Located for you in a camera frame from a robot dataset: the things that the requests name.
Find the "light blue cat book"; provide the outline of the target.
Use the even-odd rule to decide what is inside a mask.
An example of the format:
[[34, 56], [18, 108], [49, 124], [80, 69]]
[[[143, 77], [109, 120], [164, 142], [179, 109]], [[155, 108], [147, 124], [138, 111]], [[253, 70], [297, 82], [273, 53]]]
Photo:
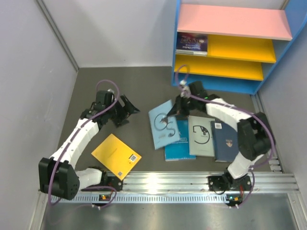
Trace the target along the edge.
[[167, 115], [172, 107], [172, 101], [168, 100], [148, 113], [154, 148], [156, 150], [180, 139], [176, 118]]

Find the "yellow book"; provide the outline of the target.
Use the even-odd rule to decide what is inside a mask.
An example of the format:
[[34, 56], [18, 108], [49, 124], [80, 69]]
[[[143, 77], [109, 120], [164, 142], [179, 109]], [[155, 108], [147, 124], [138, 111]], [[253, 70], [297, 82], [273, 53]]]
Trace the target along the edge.
[[114, 134], [110, 134], [92, 155], [121, 181], [142, 158]]

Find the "purple galaxy cover book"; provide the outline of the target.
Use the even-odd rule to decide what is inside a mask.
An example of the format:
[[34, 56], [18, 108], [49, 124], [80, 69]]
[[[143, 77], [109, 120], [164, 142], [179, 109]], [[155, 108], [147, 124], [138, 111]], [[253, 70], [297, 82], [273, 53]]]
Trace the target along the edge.
[[178, 32], [176, 54], [207, 56], [208, 36], [206, 34]]

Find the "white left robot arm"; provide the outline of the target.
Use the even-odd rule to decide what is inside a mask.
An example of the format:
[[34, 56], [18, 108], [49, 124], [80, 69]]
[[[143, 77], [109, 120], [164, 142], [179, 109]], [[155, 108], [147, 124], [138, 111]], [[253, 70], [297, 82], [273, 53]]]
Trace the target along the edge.
[[104, 190], [108, 178], [98, 168], [76, 171], [75, 166], [91, 139], [99, 133], [103, 125], [112, 121], [116, 127], [128, 123], [132, 114], [139, 113], [125, 95], [119, 102], [112, 90], [98, 91], [90, 108], [85, 109], [74, 130], [61, 147], [49, 158], [42, 158], [38, 164], [39, 185], [42, 193], [72, 200], [87, 187]]

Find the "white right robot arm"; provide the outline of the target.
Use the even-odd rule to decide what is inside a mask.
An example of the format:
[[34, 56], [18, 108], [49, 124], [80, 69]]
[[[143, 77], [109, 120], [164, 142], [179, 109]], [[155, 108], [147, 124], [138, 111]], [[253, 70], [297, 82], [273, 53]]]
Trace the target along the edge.
[[201, 81], [187, 84], [182, 80], [178, 87], [180, 95], [176, 97], [167, 117], [189, 115], [191, 110], [198, 110], [226, 123], [236, 132], [238, 153], [222, 178], [226, 188], [237, 189], [249, 170], [257, 167], [259, 159], [266, 153], [273, 155], [276, 151], [276, 141], [266, 115], [262, 112], [251, 113], [227, 103], [216, 94], [208, 94]]

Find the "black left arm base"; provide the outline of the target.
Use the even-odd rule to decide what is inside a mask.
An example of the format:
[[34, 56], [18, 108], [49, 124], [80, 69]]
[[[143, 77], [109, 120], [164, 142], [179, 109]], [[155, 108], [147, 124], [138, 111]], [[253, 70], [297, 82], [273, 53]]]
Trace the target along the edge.
[[117, 192], [121, 191], [123, 188], [123, 182], [113, 173], [107, 171], [102, 172], [101, 185], [111, 186], [115, 188]]

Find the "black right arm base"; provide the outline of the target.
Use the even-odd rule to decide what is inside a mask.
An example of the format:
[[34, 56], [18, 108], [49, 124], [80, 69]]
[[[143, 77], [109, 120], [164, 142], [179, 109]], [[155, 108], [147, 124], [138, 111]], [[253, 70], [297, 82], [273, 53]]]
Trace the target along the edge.
[[230, 191], [250, 191], [252, 188], [252, 181], [248, 174], [238, 179], [233, 179], [228, 171], [222, 175], [212, 175], [208, 177], [209, 190], [218, 195]]

